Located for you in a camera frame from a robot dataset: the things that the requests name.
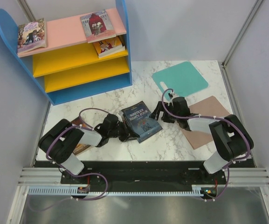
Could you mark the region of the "Nineteen Eighty-Four dark book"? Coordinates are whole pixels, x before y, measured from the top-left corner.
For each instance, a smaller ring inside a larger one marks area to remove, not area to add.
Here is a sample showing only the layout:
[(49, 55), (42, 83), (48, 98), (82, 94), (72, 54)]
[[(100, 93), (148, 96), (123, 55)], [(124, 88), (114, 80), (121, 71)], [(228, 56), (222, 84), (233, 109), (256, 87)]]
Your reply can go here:
[(139, 143), (162, 130), (158, 121), (150, 118), (151, 112), (143, 101), (121, 110), (126, 123), (139, 136)]

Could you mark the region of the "Roald Dahl Charlie book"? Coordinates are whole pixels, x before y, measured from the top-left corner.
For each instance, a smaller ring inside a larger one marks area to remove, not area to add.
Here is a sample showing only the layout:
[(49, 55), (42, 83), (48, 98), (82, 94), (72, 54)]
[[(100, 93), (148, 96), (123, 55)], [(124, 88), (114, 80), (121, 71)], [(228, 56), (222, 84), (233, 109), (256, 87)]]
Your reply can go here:
[(93, 46), (98, 54), (98, 58), (110, 56), (125, 50), (125, 46), (118, 36), (94, 42)]

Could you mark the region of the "red castle cover book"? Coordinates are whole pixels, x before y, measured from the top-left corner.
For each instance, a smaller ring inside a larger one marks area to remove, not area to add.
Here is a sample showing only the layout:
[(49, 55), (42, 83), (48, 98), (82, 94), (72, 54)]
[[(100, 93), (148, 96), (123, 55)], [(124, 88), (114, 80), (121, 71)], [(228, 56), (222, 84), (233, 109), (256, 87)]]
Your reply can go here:
[(87, 43), (116, 37), (116, 32), (105, 9), (81, 16), (80, 20)]

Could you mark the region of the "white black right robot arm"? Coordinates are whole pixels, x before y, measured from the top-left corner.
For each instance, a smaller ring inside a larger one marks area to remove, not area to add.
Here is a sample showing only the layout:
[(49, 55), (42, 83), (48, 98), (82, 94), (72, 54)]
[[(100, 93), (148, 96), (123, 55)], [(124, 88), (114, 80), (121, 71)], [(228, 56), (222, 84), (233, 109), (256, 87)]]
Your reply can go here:
[(230, 114), (223, 118), (203, 116), (192, 113), (184, 97), (175, 97), (170, 103), (159, 101), (150, 118), (165, 123), (177, 122), (180, 128), (188, 132), (210, 134), (216, 152), (203, 162), (199, 171), (199, 180), (208, 184), (215, 179), (215, 173), (228, 167), (239, 156), (248, 155), (254, 142), (236, 115)]

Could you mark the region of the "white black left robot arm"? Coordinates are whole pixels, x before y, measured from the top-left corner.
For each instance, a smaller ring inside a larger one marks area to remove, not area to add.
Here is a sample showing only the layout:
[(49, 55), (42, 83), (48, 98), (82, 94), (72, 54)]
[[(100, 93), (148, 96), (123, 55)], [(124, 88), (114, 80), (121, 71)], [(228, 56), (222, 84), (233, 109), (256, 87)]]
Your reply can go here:
[(103, 122), (92, 130), (62, 119), (41, 137), (38, 147), (45, 152), (48, 160), (66, 169), (76, 183), (84, 183), (87, 180), (87, 171), (74, 155), (74, 149), (78, 144), (102, 147), (111, 138), (126, 142), (138, 139), (139, 135), (114, 114), (108, 114)]

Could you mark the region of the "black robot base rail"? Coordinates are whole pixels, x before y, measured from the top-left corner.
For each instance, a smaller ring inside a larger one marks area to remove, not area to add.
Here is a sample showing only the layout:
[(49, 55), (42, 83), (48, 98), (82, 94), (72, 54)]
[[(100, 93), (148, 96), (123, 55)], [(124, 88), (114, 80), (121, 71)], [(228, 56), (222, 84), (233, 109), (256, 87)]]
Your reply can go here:
[(183, 190), (193, 185), (226, 183), (225, 172), (206, 175), (201, 161), (86, 161), (82, 174), (75, 178), (63, 172), (61, 184), (88, 184), (94, 190)]

